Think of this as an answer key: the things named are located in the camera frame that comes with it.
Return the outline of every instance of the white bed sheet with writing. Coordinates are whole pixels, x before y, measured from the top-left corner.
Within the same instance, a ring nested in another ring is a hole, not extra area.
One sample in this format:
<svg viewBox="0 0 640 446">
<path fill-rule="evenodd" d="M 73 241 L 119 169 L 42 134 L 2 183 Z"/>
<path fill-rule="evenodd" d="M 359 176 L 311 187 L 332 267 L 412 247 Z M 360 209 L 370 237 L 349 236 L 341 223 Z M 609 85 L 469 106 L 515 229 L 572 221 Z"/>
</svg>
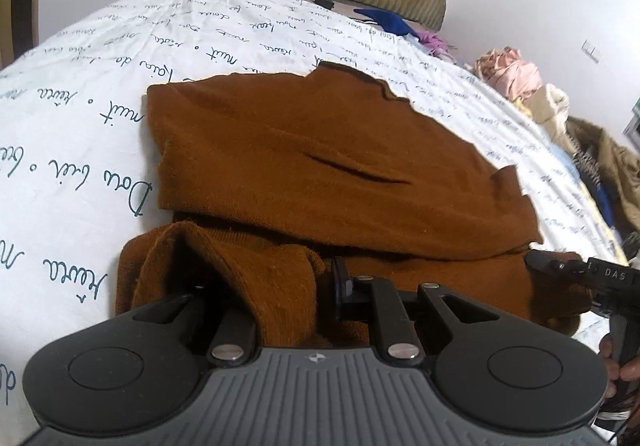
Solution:
<svg viewBox="0 0 640 446">
<path fill-rule="evenodd" d="M 120 249 L 170 219 L 156 208 L 146 87 L 306 75 L 320 60 L 385 79 L 495 166 L 516 164 L 545 248 L 614 259 L 540 128 L 463 69 L 300 0 L 121 0 L 0 72 L 0 445 L 35 427 L 21 383 L 30 356 L 113 315 Z M 594 346 L 604 328 L 586 317 L 581 337 Z"/>
</svg>

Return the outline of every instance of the folded sweater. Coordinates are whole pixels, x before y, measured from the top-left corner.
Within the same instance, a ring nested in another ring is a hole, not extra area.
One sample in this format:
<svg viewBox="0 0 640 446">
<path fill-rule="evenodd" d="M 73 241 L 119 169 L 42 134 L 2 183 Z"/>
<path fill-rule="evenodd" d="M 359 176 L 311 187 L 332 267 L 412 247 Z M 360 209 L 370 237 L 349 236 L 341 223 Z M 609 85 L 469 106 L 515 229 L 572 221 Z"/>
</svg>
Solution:
<svg viewBox="0 0 640 446">
<path fill-rule="evenodd" d="M 130 241 L 117 312 L 181 285 L 231 291 L 263 344 L 366 342 L 332 322 L 328 260 L 401 289 L 435 281 L 559 329 L 587 293 L 532 276 L 540 241 L 515 169 L 412 110 L 385 82 L 321 63 L 291 74 L 216 76 L 148 89 L 162 154 L 159 206 L 174 222 Z"/>
</svg>

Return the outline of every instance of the ribbed gray plastic surface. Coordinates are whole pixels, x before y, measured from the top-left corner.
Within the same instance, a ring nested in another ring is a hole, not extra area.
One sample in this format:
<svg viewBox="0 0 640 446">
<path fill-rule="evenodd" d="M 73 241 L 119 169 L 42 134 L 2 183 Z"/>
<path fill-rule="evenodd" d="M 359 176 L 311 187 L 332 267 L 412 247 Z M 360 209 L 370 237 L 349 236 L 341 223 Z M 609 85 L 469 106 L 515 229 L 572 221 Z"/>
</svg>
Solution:
<svg viewBox="0 0 640 446">
<path fill-rule="evenodd" d="M 591 429 L 545 438 L 485 430 L 445 406 L 417 370 L 371 349 L 263 349 L 218 370 L 184 412 L 119 438 L 44 429 L 28 446 L 602 446 Z"/>
</svg>

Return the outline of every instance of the mattress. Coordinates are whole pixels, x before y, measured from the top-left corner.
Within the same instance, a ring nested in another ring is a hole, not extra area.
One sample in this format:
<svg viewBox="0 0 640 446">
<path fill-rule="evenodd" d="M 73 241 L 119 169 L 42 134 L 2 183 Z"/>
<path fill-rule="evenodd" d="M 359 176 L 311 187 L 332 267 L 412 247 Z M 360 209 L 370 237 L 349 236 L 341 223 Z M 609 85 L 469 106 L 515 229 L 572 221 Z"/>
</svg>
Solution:
<svg viewBox="0 0 640 446">
<path fill-rule="evenodd" d="M 321 60 L 385 79 L 496 167 L 516 165 L 543 248 L 615 260 L 602 219 L 542 129 L 462 68 L 301 0 L 121 0 L 0 72 L 1 445 L 36 426 L 21 384 L 30 356 L 113 315 L 120 249 L 170 220 L 156 208 L 146 87 L 306 75 Z M 595 347 L 605 332 L 588 315 L 578 337 Z"/>
</svg>

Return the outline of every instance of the metal screw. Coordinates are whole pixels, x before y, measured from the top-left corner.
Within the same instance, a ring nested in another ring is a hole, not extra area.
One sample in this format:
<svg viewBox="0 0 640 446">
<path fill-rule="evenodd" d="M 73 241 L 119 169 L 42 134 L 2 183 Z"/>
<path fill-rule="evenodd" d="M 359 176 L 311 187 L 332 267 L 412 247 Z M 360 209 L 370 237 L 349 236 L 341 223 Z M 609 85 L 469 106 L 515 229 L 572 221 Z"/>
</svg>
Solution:
<svg viewBox="0 0 640 446">
<path fill-rule="evenodd" d="M 242 347 L 232 344 L 218 345 L 211 350 L 211 355 L 220 361 L 239 360 L 243 354 Z"/>
<path fill-rule="evenodd" d="M 386 351 L 396 360 L 412 360 L 420 354 L 420 349 L 411 343 L 396 343 L 391 345 Z"/>
</svg>

